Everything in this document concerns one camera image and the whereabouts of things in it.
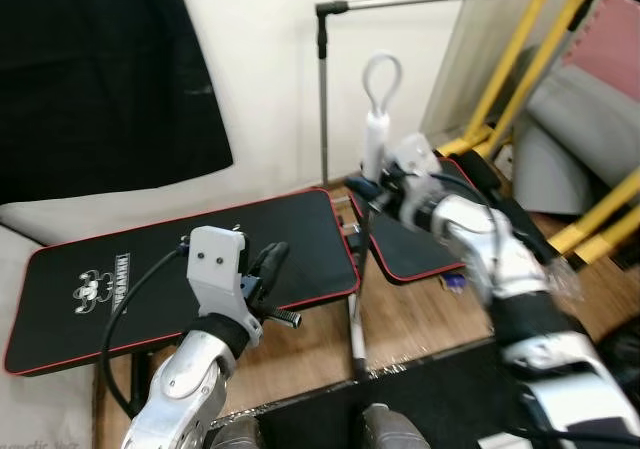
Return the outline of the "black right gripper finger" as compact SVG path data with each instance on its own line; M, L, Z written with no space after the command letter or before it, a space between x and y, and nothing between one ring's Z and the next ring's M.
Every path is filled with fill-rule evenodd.
M367 205L384 206L387 202L387 189L379 183L364 175L352 175L346 178L346 188L352 196L358 196Z

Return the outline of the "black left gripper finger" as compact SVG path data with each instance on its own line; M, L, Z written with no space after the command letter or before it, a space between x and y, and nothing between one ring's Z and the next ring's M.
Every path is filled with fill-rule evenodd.
M274 288L289 252L291 252L291 244L283 240L269 243L261 249L256 260L252 262L252 275L259 283L257 288Z

